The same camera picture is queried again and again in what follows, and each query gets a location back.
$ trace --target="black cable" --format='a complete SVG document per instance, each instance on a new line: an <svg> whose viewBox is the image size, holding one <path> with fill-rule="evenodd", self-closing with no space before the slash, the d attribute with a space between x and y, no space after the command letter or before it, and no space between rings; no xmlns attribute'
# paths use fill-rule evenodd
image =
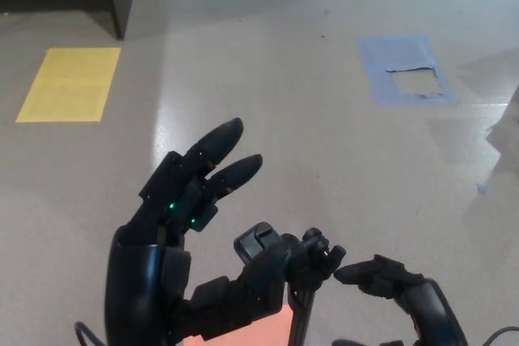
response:
<svg viewBox="0 0 519 346"><path fill-rule="evenodd" d="M106 346L83 322L76 322L74 324L74 330L75 335L78 337L78 341L81 346L88 346L87 342L84 340L85 336L88 338L90 342L92 342L94 346Z"/></svg>
<svg viewBox="0 0 519 346"><path fill-rule="evenodd" d="M519 327L509 326L509 327L503 327L503 328L499 329L494 334L492 334L490 336L490 338L488 338L487 341L485 341L483 346L490 346L499 336L503 335L505 332L510 332L510 331L518 331L519 332Z"/></svg>

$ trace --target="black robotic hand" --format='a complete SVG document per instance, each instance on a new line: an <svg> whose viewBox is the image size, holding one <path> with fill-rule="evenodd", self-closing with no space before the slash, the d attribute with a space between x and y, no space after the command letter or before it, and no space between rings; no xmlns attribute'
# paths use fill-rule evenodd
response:
<svg viewBox="0 0 519 346"><path fill-rule="evenodd" d="M242 131L242 121L234 119L205 135L185 156L170 152L141 190L141 207L114 234L110 250L108 346L174 345L192 335L209 340L279 312L285 283L294 311L290 346L303 344L315 291L345 255L340 246L330 250L318 229L299 240L259 223L234 242L244 263L236 280L222 276L199 285L190 300L183 296L191 266L186 232L202 231L218 211L217 200L261 167L261 156L251 156L205 178Z"/></svg>
<svg viewBox="0 0 519 346"><path fill-rule="evenodd" d="M191 256L184 234L200 232L215 216L217 200L260 169L260 155L240 160L211 178L243 132L238 118L205 135L184 156L170 152L139 196L143 203L114 234L105 293L109 346L168 343L169 317L183 299Z"/></svg>
<svg viewBox="0 0 519 346"><path fill-rule="evenodd" d="M418 333L415 345L468 345L440 286L432 279L408 272L403 263L376 255L371 261L342 267L334 275L341 283L357 285L368 295L394 299L413 319ZM338 340L334 346L354 344ZM394 341L384 345L399 346L403 343Z"/></svg>

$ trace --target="black metal rod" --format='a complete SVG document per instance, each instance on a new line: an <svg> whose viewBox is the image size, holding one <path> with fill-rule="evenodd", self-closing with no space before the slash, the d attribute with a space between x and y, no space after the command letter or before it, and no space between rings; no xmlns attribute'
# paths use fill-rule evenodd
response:
<svg viewBox="0 0 519 346"><path fill-rule="evenodd" d="M289 286L289 305L294 314L290 325L288 346L303 346L305 344L314 298L315 292L310 289L296 293Z"/></svg>

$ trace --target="blue painter's tape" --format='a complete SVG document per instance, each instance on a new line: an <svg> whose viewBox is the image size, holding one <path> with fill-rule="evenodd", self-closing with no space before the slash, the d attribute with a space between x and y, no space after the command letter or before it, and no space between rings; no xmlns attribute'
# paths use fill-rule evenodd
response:
<svg viewBox="0 0 519 346"><path fill-rule="evenodd" d="M456 99L424 36L363 36L357 46L378 105L453 105ZM392 74L430 69L441 93L407 93L395 84Z"/></svg>
<svg viewBox="0 0 519 346"><path fill-rule="evenodd" d="M488 185L487 184L476 184L476 188L478 188L478 192L480 195L485 196L488 193Z"/></svg>

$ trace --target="yellow rectangle on floor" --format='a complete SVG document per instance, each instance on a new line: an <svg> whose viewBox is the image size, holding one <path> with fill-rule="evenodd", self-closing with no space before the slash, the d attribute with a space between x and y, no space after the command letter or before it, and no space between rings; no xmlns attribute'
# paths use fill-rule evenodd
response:
<svg viewBox="0 0 519 346"><path fill-rule="evenodd" d="M100 122L121 48L49 49L17 122Z"/></svg>

